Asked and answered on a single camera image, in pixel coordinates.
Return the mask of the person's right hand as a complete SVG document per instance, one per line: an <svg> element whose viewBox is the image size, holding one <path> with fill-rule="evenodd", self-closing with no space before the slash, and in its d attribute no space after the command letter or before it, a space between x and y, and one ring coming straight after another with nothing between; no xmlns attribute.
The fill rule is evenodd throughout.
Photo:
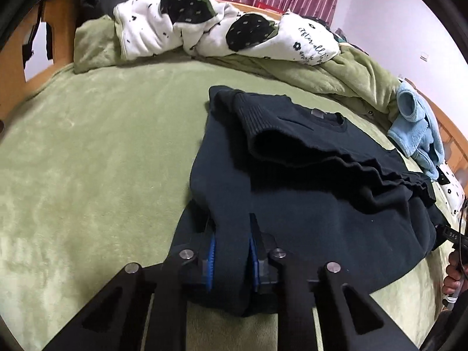
<svg viewBox="0 0 468 351"><path fill-rule="evenodd" d="M446 276L443 279L442 292L444 295L452 295L459 288L460 293L467 290L467 279L458 271L459 254L454 250L449 254L448 265L445 269Z"/></svg>

